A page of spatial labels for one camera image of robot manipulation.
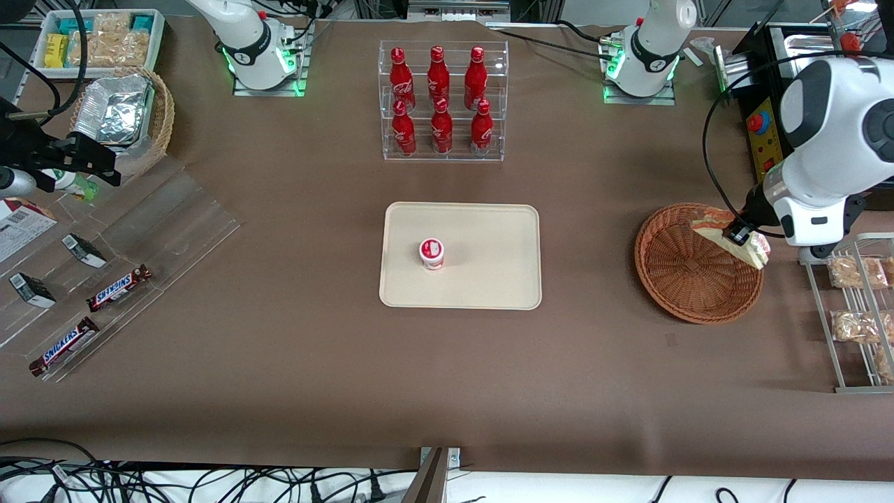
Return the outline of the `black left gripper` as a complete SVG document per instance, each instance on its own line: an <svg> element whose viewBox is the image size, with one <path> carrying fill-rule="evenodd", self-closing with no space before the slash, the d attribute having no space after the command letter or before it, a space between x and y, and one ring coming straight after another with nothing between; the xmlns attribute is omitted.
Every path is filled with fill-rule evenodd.
<svg viewBox="0 0 894 503"><path fill-rule="evenodd" d="M778 226L778 217L764 194L763 184L754 185L748 191L746 203L740 211L740 219L744 225L731 222L724 229L724 238L735 245L746 245L752 229Z"/></svg>

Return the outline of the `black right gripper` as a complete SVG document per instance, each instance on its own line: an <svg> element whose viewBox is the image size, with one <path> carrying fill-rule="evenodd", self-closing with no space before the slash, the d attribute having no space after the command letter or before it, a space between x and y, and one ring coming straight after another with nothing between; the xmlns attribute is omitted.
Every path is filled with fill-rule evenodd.
<svg viewBox="0 0 894 503"><path fill-rule="evenodd" d="M13 120L19 112L12 102L1 99L1 190L33 192L57 190L57 179L45 170L63 170L67 156L83 163L83 174L96 176L111 186L120 186L122 174L115 170L115 153L85 133L69 133L69 145L46 134L33 119Z"/></svg>

